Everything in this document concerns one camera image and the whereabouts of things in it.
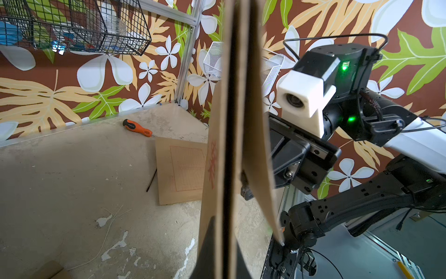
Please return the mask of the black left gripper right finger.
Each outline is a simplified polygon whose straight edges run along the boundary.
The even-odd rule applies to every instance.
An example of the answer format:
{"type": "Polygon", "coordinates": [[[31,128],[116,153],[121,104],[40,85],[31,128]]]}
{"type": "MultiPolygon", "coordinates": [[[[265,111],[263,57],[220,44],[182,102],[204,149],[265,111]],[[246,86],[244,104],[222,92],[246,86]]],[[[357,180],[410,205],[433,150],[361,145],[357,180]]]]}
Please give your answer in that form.
{"type": "Polygon", "coordinates": [[[250,279],[251,275],[237,242],[230,243],[230,279],[250,279]]]}

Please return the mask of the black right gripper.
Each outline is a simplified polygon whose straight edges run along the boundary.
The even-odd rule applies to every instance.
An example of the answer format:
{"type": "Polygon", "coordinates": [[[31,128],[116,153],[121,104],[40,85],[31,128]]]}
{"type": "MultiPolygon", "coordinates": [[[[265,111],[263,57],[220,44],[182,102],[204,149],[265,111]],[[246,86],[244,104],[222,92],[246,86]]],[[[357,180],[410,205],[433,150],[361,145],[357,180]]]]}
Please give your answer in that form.
{"type": "Polygon", "coordinates": [[[244,119],[241,195],[293,185],[305,194],[317,189],[341,155],[340,148],[274,115],[244,119]]]}

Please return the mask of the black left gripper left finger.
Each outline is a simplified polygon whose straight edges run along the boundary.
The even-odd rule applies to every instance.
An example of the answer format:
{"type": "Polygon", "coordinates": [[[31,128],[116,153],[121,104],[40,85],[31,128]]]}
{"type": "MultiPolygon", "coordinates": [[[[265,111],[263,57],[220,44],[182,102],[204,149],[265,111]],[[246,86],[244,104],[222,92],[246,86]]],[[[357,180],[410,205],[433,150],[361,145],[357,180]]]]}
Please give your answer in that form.
{"type": "Polygon", "coordinates": [[[215,217],[210,219],[203,245],[190,279],[215,278],[215,217]]]}

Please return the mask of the kraft file bag with string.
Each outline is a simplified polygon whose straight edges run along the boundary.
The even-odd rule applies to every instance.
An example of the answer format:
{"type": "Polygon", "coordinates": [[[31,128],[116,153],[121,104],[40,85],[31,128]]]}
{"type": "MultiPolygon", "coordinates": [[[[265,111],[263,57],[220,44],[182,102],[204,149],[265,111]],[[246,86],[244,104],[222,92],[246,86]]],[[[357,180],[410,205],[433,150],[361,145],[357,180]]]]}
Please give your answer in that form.
{"type": "Polygon", "coordinates": [[[58,262],[50,261],[34,272],[30,279],[72,279],[72,276],[58,262]]]}

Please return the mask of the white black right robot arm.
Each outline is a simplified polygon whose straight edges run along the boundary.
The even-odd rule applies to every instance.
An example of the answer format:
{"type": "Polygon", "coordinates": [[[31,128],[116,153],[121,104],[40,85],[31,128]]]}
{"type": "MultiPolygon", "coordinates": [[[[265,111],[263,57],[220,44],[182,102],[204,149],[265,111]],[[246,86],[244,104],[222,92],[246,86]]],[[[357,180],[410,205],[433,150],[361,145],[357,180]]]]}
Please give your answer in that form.
{"type": "Polygon", "coordinates": [[[294,185],[310,194],[341,151],[329,139],[342,129],[353,141],[389,147],[437,173],[446,172],[446,134],[367,87],[380,48],[335,44],[319,37],[277,83],[282,115],[269,116],[274,188],[294,185]]]}

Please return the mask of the thin dark metal rod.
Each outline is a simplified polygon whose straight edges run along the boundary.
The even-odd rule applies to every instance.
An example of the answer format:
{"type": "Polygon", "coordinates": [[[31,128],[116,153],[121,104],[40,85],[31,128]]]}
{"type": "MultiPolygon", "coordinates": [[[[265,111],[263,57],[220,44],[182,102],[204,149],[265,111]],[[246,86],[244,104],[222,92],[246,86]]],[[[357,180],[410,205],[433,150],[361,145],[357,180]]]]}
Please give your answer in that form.
{"type": "Polygon", "coordinates": [[[157,168],[155,169],[155,171],[154,171],[154,173],[153,173],[153,175],[152,175],[152,177],[151,177],[151,179],[150,179],[150,182],[149,182],[149,184],[148,184],[148,187],[147,187],[147,189],[146,189],[146,192],[148,193],[149,192],[149,190],[150,190],[150,188],[151,188],[151,185],[152,185],[152,183],[153,183],[153,180],[154,180],[154,178],[157,176],[157,168]]]}

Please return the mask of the blue object in basket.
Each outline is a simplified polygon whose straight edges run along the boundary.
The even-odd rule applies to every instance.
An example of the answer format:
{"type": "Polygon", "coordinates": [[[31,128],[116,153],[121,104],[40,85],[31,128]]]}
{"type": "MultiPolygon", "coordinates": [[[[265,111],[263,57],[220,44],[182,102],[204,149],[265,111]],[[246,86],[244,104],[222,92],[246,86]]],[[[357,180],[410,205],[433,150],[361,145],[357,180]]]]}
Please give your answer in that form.
{"type": "Polygon", "coordinates": [[[18,42],[22,41],[23,36],[20,29],[12,25],[8,22],[1,21],[1,35],[0,35],[0,44],[1,45],[15,45],[18,42]]]}

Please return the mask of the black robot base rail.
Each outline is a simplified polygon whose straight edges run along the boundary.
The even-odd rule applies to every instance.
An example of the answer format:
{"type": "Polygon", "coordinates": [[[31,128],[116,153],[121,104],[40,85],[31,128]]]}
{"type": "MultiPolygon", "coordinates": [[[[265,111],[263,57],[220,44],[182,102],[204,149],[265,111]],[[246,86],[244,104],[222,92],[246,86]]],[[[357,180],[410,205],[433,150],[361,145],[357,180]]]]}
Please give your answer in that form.
{"type": "Polygon", "coordinates": [[[357,237],[371,225],[408,208],[425,212],[446,209],[446,176],[400,155],[368,182],[341,194],[302,202],[280,214],[285,244],[270,242],[262,278],[291,279],[303,256],[318,238],[338,225],[367,214],[372,216],[353,229],[357,237]]]}

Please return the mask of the orange handled screwdriver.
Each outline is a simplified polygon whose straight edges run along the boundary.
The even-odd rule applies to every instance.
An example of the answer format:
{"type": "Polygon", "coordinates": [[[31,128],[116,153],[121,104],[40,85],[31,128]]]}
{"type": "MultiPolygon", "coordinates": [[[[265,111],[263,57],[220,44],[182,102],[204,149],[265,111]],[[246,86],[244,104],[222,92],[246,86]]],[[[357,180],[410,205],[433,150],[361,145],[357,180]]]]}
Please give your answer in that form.
{"type": "Polygon", "coordinates": [[[145,137],[149,137],[149,138],[154,137],[153,132],[151,130],[142,127],[140,124],[138,124],[137,122],[134,122],[132,120],[124,119],[123,127],[129,131],[141,134],[145,137]]]}

